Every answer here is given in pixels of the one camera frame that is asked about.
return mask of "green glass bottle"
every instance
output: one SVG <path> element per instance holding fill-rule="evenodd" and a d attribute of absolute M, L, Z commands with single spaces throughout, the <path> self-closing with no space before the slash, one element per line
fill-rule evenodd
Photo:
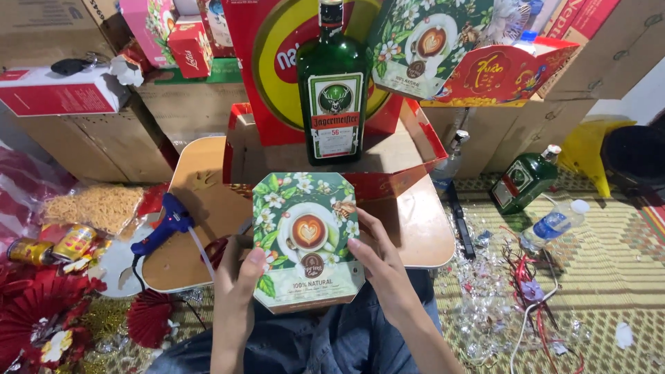
<path fill-rule="evenodd" d="M 344 36 L 342 0 L 319 0 L 316 39 L 296 54 L 307 158 L 313 166 L 360 159 L 370 62 L 367 47 Z"/>
<path fill-rule="evenodd" d="M 554 161 L 561 148 L 549 145 L 542 153 L 520 154 L 492 189 L 489 197 L 501 215 L 521 212 L 557 179 Z"/>

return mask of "glue gun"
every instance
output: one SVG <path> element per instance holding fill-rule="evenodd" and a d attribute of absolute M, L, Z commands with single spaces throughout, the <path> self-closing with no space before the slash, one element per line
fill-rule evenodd
<path fill-rule="evenodd" d="M 173 194 L 166 192 L 162 198 L 162 207 L 166 215 L 147 238 L 132 244 L 135 257 L 147 256 L 159 248 L 176 231 L 185 233 L 194 227 L 194 219 L 187 208 Z"/>

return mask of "yellow plastic piece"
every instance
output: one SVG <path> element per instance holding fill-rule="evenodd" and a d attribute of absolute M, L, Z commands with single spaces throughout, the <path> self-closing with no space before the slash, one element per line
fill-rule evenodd
<path fill-rule="evenodd" d="M 633 120 L 595 120 L 576 127 L 561 145 L 558 163 L 572 172 L 582 172 L 591 179 L 603 198 L 610 197 L 610 186 L 600 159 L 600 147 L 605 135 L 611 131 L 633 126 Z"/>

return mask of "deer head logo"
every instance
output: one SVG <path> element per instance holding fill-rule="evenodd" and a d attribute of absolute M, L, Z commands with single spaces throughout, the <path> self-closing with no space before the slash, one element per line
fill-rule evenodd
<path fill-rule="evenodd" d="M 325 87 L 319 95 L 319 104 L 327 114 L 346 112 L 351 106 L 351 102 L 351 89 L 341 83 L 333 83 Z"/>

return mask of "gold can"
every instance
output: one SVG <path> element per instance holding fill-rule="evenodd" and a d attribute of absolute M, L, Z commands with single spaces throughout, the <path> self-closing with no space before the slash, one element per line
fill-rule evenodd
<path fill-rule="evenodd" d="M 55 259 L 51 256 L 52 242 L 40 242 L 35 239 L 21 238 L 15 240 L 7 249 L 7 258 L 12 262 L 23 262 L 33 265 L 53 265 Z"/>
<path fill-rule="evenodd" d="M 53 248 L 53 257 L 64 262 L 77 261 L 90 248 L 96 237 L 94 228 L 75 224 Z"/>

